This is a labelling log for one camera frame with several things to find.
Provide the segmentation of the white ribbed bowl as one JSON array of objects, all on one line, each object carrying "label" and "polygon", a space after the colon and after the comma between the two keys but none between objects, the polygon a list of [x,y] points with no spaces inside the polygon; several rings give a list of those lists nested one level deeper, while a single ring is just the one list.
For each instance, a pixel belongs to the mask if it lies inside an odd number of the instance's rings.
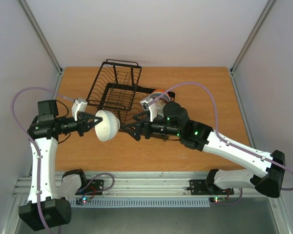
[{"label": "white ribbed bowl", "polygon": [[112,140],[120,129],[119,119],[107,110],[99,110],[95,116],[102,118],[102,121],[95,126],[97,138],[102,142]]}]

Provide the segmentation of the red patterned bowl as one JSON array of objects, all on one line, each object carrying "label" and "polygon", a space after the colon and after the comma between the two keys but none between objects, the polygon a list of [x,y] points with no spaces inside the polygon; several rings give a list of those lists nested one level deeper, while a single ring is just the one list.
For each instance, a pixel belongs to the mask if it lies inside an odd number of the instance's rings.
[{"label": "red patterned bowl", "polygon": [[170,102],[171,101],[171,98],[170,98],[170,96],[168,94],[158,93],[157,98],[159,100],[162,100],[162,101],[165,101],[165,102]]}]

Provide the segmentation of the black wire dish rack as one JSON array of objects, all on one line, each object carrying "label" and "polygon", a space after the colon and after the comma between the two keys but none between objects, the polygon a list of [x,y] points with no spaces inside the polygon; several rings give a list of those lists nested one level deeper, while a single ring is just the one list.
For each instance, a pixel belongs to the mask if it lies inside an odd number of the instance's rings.
[{"label": "black wire dish rack", "polygon": [[[141,66],[132,61],[107,59],[104,61],[94,79],[86,101],[88,105],[96,107],[97,111],[107,110],[112,112],[120,121],[121,126],[136,123],[135,114],[145,111],[140,101],[151,94],[155,89],[140,86]],[[173,92],[168,94],[171,101],[174,100]],[[153,122],[148,117],[143,120],[150,122],[151,137],[168,140],[169,136],[178,136],[178,129],[169,125],[168,117],[157,116]]]}]

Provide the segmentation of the plain white bowl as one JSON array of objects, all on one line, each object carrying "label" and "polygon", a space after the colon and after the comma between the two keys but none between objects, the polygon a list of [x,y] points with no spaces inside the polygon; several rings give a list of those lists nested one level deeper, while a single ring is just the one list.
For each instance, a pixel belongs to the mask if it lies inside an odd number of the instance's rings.
[{"label": "plain white bowl", "polygon": [[167,101],[163,99],[159,99],[155,102],[158,116],[164,117],[163,108],[165,107],[166,104],[167,104]]}]

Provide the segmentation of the white bowl with orange outside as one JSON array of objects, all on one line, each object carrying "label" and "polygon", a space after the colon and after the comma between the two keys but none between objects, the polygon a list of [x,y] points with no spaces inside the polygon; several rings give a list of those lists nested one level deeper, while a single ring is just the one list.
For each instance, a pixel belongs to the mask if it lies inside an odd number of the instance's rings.
[{"label": "white bowl with orange outside", "polygon": [[164,93],[165,90],[164,89],[156,89],[154,90],[151,94],[155,94],[155,95],[161,95],[162,93]]}]

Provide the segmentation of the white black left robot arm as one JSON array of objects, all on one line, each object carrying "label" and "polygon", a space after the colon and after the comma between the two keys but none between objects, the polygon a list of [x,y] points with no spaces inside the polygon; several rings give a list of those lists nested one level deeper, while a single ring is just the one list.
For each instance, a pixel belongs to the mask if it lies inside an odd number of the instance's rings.
[{"label": "white black left robot arm", "polygon": [[55,180],[59,135],[77,132],[82,137],[103,120],[86,113],[86,106],[87,102],[78,98],[72,105],[72,116],[60,117],[56,100],[38,102],[39,114],[27,130],[33,158],[31,188],[27,204],[19,207],[19,217],[34,231],[68,224],[72,217],[70,199],[88,190],[81,169],[65,172],[59,187]]}]

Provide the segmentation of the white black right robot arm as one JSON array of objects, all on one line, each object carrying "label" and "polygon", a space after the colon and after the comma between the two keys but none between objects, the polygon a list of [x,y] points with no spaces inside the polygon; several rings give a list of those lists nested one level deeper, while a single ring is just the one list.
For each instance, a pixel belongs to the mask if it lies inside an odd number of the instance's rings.
[{"label": "white black right robot arm", "polygon": [[227,189],[248,188],[267,197],[280,196],[285,174],[283,152],[264,152],[233,141],[212,127],[191,120],[187,110],[173,101],[164,106],[162,116],[148,110],[133,118],[135,121],[123,125],[121,130],[136,141],[141,137],[168,140],[169,136],[176,136],[186,148],[221,156],[243,167],[235,171],[211,169],[205,180],[210,195]]}]

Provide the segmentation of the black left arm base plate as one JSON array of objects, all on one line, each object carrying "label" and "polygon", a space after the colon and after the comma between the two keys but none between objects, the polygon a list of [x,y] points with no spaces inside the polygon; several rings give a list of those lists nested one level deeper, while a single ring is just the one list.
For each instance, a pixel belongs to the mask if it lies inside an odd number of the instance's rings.
[{"label": "black left arm base plate", "polygon": [[104,188],[104,180],[95,179],[91,182],[91,184],[83,191],[76,192],[75,195],[84,195],[86,193],[90,193],[90,195],[102,195],[102,189]]}]

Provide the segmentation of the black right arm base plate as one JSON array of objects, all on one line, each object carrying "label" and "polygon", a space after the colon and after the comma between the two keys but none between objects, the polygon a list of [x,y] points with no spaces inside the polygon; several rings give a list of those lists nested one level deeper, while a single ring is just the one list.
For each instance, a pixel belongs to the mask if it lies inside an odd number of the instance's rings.
[{"label": "black right arm base plate", "polygon": [[191,195],[233,195],[234,190],[218,188],[211,182],[206,182],[204,179],[191,179],[189,186],[186,188]]}]

